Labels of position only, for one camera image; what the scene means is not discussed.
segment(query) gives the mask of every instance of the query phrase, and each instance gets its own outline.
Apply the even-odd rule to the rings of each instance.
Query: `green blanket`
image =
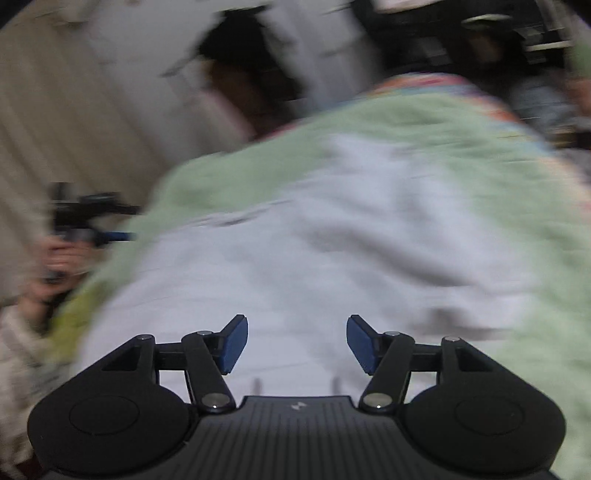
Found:
[[[454,175],[475,210],[495,221],[522,252],[541,285],[522,328],[496,357],[563,409],[568,435],[555,469],[564,479],[587,479],[590,229],[539,162],[539,152],[527,148],[531,139],[501,135],[494,120],[454,96],[392,92],[322,115],[241,152],[179,167],[155,191],[147,215],[130,221],[138,240],[117,246],[111,260],[56,319],[52,340],[57,357],[72,358],[94,309],[133,278],[134,265],[158,234],[199,215],[271,200],[281,186],[322,164],[321,140],[330,132],[357,132],[420,147]]]

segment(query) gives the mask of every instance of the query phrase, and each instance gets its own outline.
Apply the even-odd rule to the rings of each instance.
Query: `metal pivot screw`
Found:
[[[201,398],[207,408],[223,408],[230,403],[230,397],[223,393],[208,393]]]
[[[385,393],[370,393],[363,397],[363,403],[372,408],[385,408],[392,402],[392,397]]]

